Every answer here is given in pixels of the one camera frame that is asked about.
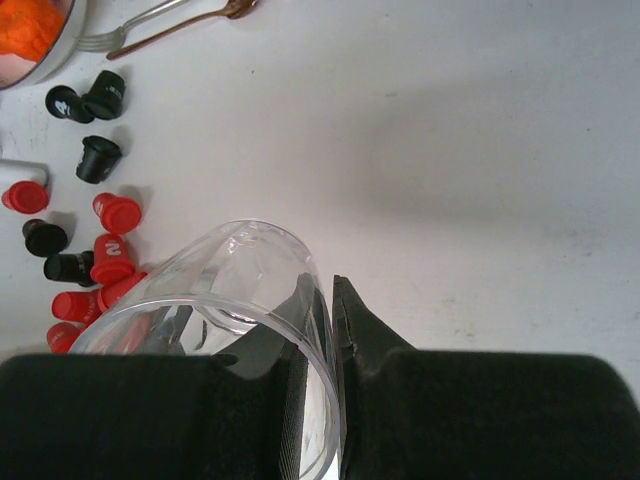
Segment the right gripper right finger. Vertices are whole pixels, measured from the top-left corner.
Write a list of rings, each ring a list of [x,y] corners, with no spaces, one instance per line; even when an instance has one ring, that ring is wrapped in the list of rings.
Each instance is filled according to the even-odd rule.
[[[635,479],[639,409],[586,355],[421,350],[349,279],[332,301],[344,479]]]

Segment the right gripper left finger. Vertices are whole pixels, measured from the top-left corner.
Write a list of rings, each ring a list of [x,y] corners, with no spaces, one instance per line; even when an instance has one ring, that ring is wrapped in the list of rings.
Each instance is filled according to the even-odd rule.
[[[131,355],[13,358],[1,368],[5,479],[301,479],[308,361],[253,327],[186,356],[135,318]]]

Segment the clear glass cup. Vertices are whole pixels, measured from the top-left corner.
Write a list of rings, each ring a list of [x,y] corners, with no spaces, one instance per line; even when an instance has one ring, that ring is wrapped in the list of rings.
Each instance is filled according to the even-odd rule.
[[[312,254],[255,219],[223,224],[149,273],[72,346],[75,354],[208,357],[216,472],[320,479],[340,445],[333,329]]]

